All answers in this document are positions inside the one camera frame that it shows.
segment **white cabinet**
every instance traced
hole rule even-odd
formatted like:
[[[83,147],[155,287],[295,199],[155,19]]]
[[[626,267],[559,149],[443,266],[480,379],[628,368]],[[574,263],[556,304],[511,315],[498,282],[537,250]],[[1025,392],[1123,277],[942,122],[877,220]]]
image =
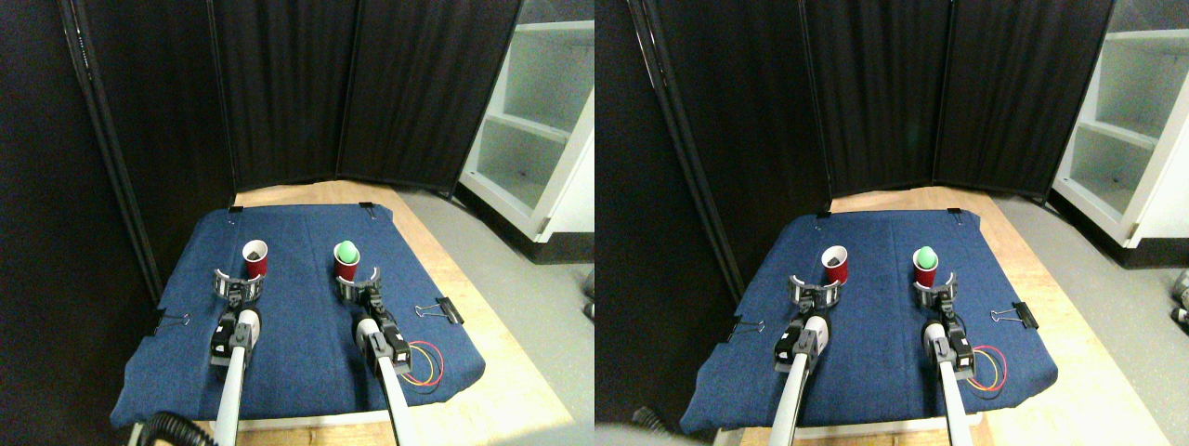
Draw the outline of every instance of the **white cabinet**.
[[[1189,238],[1189,30],[1108,32],[1053,189],[1120,246]]]
[[[594,21],[517,25],[459,181],[534,243],[594,232]]]

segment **red wire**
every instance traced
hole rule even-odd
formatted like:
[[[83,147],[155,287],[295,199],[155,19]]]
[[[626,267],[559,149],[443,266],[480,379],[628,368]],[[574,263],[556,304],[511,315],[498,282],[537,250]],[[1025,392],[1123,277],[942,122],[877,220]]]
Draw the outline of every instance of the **red wire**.
[[[980,345],[977,347],[974,347],[974,350],[979,350],[979,348],[990,348],[990,350],[994,350],[995,353],[999,353],[1000,358],[1004,358],[1004,381],[1000,382],[999,385],[989,388],[987,391],[995,391],[995,390],[1002,389],[1004,384],[1007,384],[1007,356],[1005,356],[1004,352],[999,351],[999,348],[995,348],[995,347],[989,346],[989,345]]]
[[[415,340],[415,341],[409,343],[409,345],[414,345],[414,344],[424,344],[424,345],[428,345],[430,348],[434,350],[435,353],[438,353],[438,379],[434,379],[432,382],[424,383],[422,385],[434,385],[434,384],[438,384],[439,381],[442,381],[442,375],[446,375],[446,357],[442,356],[442,351],[438,350],[438,346],[435,346],[433,344],[429,344],[429,343],[423,341],[423,340]]]

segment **gray floor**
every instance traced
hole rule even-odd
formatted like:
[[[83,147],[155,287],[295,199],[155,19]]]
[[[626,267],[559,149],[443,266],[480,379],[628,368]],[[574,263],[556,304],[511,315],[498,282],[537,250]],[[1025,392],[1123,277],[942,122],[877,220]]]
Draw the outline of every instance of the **gray floor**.
[[[1018,196],[993,199],[1106,345],[1164,435],[1189,445],[1189,335],[1169,316],[1181,270],[1125,270],[1053,213]]]
[[[535,265],[457,202],[414,189],[397,194],[458,263],[587,435],[536,435],[517,444],[590,442],[594,425],[594,325],[581,313],[593,264]]]

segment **wooden table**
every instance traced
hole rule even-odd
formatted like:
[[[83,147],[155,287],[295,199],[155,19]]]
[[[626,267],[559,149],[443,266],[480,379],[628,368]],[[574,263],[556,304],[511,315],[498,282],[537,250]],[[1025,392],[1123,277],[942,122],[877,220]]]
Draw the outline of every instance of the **wooden table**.
[[[466,331],[487,366],[483,377],[445,403],[417,406],[413,416],[424,445],[489,445],[573,423],[499,316],[429,230],[386,186],[329,181],[277,186],[235,197],[235,206],[336,205],[371,201],[392,211],[392,222],[442,294],[466,318]],[[394,445],[388,421],[361,425],[241,431],[238,445]]]
[[[873,191],[833,201],[832,212],[961,207],[982,218],[982,235],[1040,325],[1057,383],[1019,407],[983,413],[976,445],[1168,445],[1147,408],[1004,213],[983,193],[945,187]],[[749,428],[743,445],[767,445]],[[949,445],[945,431],[797,441],[798,445]]]

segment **green object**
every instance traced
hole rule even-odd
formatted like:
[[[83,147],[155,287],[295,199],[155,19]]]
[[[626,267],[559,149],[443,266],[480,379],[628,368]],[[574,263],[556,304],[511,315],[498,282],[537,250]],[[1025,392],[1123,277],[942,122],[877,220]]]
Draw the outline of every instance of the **green object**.
[[[917,264],[926,270],[937,266],[937,253],[933,252],[932,247],[921,247],[920,252],[917,253]]]
[[[339,250],[335,251],[334,255],[339,257],[339,260],[342,260],[342,263],[346,264],[356,263],[356,260],[359,259],[359,250],[356,249],[356,244],[351,243],[351,240],[340,243]]]

